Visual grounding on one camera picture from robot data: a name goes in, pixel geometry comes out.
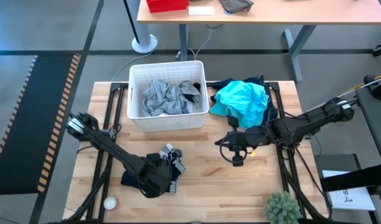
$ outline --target white pole base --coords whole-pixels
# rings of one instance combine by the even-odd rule
[[[158,40],[152,34],[150,35],[150,44],[149,45],[138,44],[138,42],[136,41],[135,38],[132,40],[132,48],[140,54],[147,54],[147,53],[152,52],[153,50],[155,50],[157,48],[157,45],[158,45]]]

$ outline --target white laundry basket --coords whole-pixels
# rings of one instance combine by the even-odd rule
[[[201,111],[199,113],[150,117],[142,111],[143,91],[152,80],[179,84],[183,81],[201,85]],[[204,66],[200,61],[134,65],[129,70],[127,116],[144,132],[200,128],[209,110]]]

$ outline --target gray bag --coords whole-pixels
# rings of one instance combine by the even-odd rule
[[[220,0],[227,12],[234,13],[243,10],[249,11],[254,4],[251,0]]]

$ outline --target wooden table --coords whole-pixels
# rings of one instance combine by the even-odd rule
[[[379,0],[253,0],[249,12],[224,13],[219,0],[189,1],[189,6],[211,6],[213,16],[189,16],[187,10],[150,13],[146,0],[140,0],[137,22],[179,24],[181,60],[187,60],[188,34],[186,24],[287,24],[305,25],[293,40],[285,29],[296,82],[302,81],[297,55],[316,25],[381,24]]]
[[[100,127],[103,125],[110,84],[94,84],[88,108],[88,113],[98,119]],[[301,107],[294,82],[279,84],[285,110],[300,114]],[[210,89],[208,94],[213,95],[214,90]],[[126,116],[126,103],[125,92],[120,120],[122,130],[117,135],[118,145],[130,153],[145,156],[148,153],[159,152],[160,148],[169,142],[183,151],[183,165],[186,171],[179,178],[176,194],[166,193],[158,198],[147,199],[138,189],[120,184],[124,168],[114,159],[108,195],[117,197],[119,206],[106,211],[104,222],[266,221],[263,215],[266,198],[273,192],[283,191],[273,144],[258,147],[255,156],[248,157],[244,166],[233,167],[220,156],[218,147],[214,145],[215,141],[231,130],[227,118],[208,114],[202,128],[143,133]],[[84,142],[80,147],[87,145],[89,143]],[[299,150],[318,180],[309,141],[302,141]],[[72,210],[76,210],[90,192],[96,156],[97,150],[93,148],[78,154],[63,218],[72,215]],[[302,191],[311,203],[326,215],[323,197],[313,185],[299,157],[295,157],[295,161]],[[100,198],[97,198],[94,214],[97,214],[99,202]]]

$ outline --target white ball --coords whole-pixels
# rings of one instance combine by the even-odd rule
[[[112,210],[116,207],[117,200],[114,197],[106,197],[103,202],[103,206],[106,210]]]

